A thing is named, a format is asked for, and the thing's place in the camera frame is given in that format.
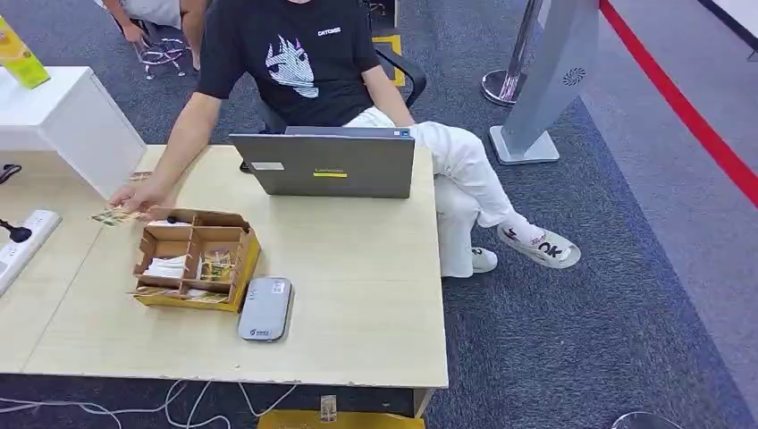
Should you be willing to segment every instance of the man's arm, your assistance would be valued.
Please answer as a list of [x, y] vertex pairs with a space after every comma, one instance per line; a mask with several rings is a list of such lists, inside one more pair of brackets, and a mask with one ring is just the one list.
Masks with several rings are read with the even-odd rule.
[[168, 144], [151, 179], [163, 189], [179, 181], [184, 170], [208, 145], [218, 122], [221, 100], [198, 92], [192, 94], [173, 125]]
[[142, 29], [134, 25], [129, 18], [129, 14], [123, 10], [119, 0], [103, 0], [103, 5], [118, 21], [123, 29], [123, 36], [131, 43], [138, 43], [142, 38]]
[[150, 178], [140, 185], [120, 188], [108, 203], [123, 206], [129, 212], [147, 212], [152, 206], [162, 205], [187, 167], [207, 146], [220, 108], [220, 99], [192, 94], [173, 125], [168, 146]]
[[387, 77], [381, 65], [362, 72], [361, 76], [376, 108], [389, 116], [396, 126], [409, 127], [416, 123], [405, 106], [400, 91]]

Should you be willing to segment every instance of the juice box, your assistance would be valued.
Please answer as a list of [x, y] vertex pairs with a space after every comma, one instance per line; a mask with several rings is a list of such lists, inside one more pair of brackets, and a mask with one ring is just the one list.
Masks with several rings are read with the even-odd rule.
[[50, 79], [45, 67], [39, 62], [19, 36], [0, 16], [0, 64], [29, 89]]

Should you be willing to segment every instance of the metal stanchion base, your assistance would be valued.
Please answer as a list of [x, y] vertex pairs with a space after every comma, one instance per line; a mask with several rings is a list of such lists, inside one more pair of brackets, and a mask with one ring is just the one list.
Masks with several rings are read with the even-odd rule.
[[516, 92], [513, 94], [513, 97], [500, 98], [502, 82], [505, 81], [505, 76], [507, 74], [508, 72], [505, 70], [495, 70], [485, 74], [485, 76], [482, 78], [482, 94], [484, 94], [484, 97], [486, 99], [492, 101], [496, 105], [513, 106], [516, 104], [518, 94], [521, 93], [521, 89], [524, 87], [524, 82], [526, 82], [526, 74], [521, 73], [518, 76]]
[[611, 426], [611, 429], [682, 429], [667, 418], [637, 411], [625, 414]]
[[560, 154], [552, 142], [550, 134], [545, 131], [523, 155], [511, 155], [508, 142], [502, 136], [502, 125], [490, 127], [490, 139], [503, 165], [551, 163], [558, 161]]

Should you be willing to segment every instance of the white power strip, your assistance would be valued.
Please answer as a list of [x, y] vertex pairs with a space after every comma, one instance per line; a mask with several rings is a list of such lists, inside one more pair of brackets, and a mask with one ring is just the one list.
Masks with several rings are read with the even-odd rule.
[[55, 212], [35, 210], [22, 225], [31, 230], [31, 237], [22, 243], [10, 242], [0, 248], [0, 295], [13, 283], [60, 222], [61, 216]]

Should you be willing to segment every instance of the black t-shirt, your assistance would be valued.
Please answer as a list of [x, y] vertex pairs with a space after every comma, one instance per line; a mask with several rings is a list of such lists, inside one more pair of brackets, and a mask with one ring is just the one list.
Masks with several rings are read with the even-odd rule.
[[288, 125], [342, 126], [373, 105], [361, 78], [376, 65], [357, 0], [214, 0], [197, 92], [228, 98], [244, 72]]

